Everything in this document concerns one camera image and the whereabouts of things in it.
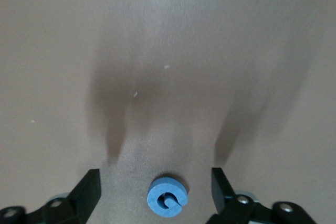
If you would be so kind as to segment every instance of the blue object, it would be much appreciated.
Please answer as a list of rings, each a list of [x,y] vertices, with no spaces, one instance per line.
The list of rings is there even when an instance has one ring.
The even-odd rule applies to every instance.
[[[148,190],[147,203],[162,217],[174,217],[188,203],[187,191],[176,179],[163,177],[155,180]]]

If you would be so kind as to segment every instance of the beige surface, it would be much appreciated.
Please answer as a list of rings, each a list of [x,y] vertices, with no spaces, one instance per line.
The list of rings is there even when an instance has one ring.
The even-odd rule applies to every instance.
[[[333,223],[335,3],[0,0],[0,208],[100,167],[89,223],[205,223],[215,165]],[[146,205],[167,172],[190,189],[169,220]]]

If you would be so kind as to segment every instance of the ring hole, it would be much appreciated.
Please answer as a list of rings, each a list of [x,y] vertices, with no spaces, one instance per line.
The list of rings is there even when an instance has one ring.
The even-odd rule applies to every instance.
[[[157,203],[160,207],[168,209],[168,207],[164,204],[164,196],[165,194],[160,195],[160,197],[157,199]]]
[[[16,213],[17,213],[17,210],[11,208],[11,209],[7,210],[7,212],[4,214],[4,217],[5,218],[10,218],[10,217],[13,217],[14,215],[16,215]]]
[[[50,207],[58,207],[59,205],[62,204],[62,201],[59,200],[59,199],[56,199],[55,201],[53,201],[51,204],[50,204]]]

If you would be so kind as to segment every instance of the screw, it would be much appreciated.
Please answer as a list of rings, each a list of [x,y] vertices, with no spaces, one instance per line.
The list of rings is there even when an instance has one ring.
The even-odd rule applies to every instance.
[[[248,203],[248,199],[245,196],[239,196],[237,199],[242,204],[247,204]]]
[[[61,204],[62,204],[62,201],[55,200],[53,203],[50,204],[50,207],[58,207]]]
[[[285,212],[293,212],[293,208],[286,203],[280,204],[280,208]]]
[[[13,217],[14,215],[16,215],[17,213],[17,210],[15,209],[9,209],[7,210],[7,212],[4,214],[4,217],[5,218],[10,218],[10,217]]]

